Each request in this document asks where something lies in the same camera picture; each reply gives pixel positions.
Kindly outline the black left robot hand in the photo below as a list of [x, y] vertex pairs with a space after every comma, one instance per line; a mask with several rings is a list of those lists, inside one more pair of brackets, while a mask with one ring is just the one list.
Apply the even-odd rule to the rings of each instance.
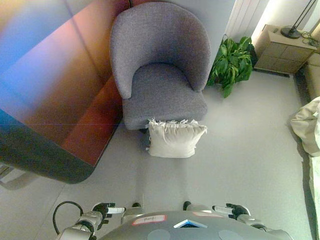
[[93, 211], [100, 212], [102, 215], [102, 224], [109, 222], [108, 218], [111, 218], [113, 214], [123, 214], [126, 211], [125, 207], [116, 207], [114, 203], [97, 203], [93, 208]]

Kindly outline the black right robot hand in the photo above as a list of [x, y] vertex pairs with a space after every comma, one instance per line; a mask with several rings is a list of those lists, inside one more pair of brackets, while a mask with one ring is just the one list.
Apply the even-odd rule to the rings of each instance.
[[251, 215], [248, 208], [232, 203], [226, 203], [225, 206], [213, 205], [212, 209], [215, 212], [226, 214], [229, 218], [237, 220], [240, 215]]

